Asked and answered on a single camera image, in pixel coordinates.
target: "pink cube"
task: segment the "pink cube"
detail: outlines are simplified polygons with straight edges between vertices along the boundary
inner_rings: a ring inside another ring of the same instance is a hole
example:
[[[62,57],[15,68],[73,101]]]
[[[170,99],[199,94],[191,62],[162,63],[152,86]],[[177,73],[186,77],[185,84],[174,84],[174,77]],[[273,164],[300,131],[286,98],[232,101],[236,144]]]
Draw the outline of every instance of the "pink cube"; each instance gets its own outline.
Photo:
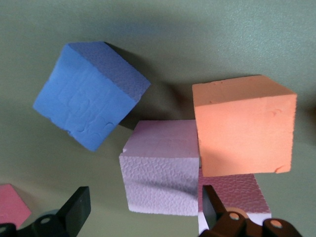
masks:
[[[202,204],[203,185],[212,185],[227,210],[243,210],[256,224],[271,218],[271,211],[253,174],[239,174],[217,177],[203,177],[202,169],[198,174],[198,231],[208,229]]]
[[[140,121],[119,156],[128,208],[155,214],[198,214],[195,120]]]
[[[31,211],[10,184],[0,186],[0,224],[13,223],[19,228],[30,214]]]

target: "pink foam piece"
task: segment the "pink foam piece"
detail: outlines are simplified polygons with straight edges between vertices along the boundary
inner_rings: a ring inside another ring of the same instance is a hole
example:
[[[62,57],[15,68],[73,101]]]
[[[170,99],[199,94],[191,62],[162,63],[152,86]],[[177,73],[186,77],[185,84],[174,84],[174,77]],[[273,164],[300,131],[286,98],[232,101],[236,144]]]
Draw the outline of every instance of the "pink foam piece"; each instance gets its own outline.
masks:
[[[137,124],[119,156],[129,210],[198,214],[197,136],[195,120]]]
[[[226,208],[236,207],[246,212],[256,224],[271,218],[271,211],[253,174],[203,177],[198,174],[198,225],[199,233],[208,229],[202,205],[202,187],[212,185]]]
[[[10,184],[0,186],[0,224],[13,223],[19,228],[31,211]]]

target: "table surface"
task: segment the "table surface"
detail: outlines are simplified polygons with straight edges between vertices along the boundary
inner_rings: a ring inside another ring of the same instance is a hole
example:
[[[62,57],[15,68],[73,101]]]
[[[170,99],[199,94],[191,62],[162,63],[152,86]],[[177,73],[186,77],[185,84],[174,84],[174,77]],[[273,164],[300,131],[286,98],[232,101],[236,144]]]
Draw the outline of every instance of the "table surface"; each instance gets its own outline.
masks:
[[[274,217],[315,235],[316,1],[2,0],[0,12],[0,184],[32,210],[25,224],[88,185],[79,236],[197,236],[197,217],[128,211],[118,156],[140,119],[193,119],[193,83],[263,74],[298,103],[292,170],[256,177]],[[97,40],[152,86],[93,153],[32,104],[64,44]]]

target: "dark pink foam block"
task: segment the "dark pink foam block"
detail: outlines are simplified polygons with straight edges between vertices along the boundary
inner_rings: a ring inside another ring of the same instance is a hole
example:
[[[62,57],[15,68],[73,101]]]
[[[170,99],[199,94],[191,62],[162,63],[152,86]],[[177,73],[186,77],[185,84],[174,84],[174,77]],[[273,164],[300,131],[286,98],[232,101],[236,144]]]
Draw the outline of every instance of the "dark pink foam block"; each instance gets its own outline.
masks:
[[[10,184],[0,186],[0,224],[13,223],[19,228],[30,214],[31,211]]]
[[[253,174],[239,174],[217,177],[203,177],[202,169],[198,171],[198,211],[203,212],[202,187],[212,185],[226,208],[236,207],[246,212],[248,217],[258,225],[271,218],[271,211]],[[198,215],[199,232],[207,229],[203,215]]]

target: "textured foam surface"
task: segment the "textured foam surface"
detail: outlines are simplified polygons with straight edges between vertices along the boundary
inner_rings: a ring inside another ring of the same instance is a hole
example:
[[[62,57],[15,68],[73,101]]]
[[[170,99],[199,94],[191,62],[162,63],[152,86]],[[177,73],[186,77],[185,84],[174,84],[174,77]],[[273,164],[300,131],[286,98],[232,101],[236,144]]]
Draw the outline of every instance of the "textured foam surface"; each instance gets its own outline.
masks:
[[[119,161],[129,210],[197,215],[195,120],[140,121]]]
[[[258,225],[262,225],[265,219],[271,218],[271,211],[253,174],[204,177],[200,168],[198,174],[198,225],[200,233],[208,229],[203,215],[203,185],[212,185],[227,209],[234,207],[243,210]]]
[[[31,211],[10,184],[0,186],[0,224],[13,223],[19,228],[30,214]]]
[[[193,85],[204,176],[287,172],[297,95],[265,76]]]
[[[95,151],[149,85],[104,42],[69,43],[33,107]]]

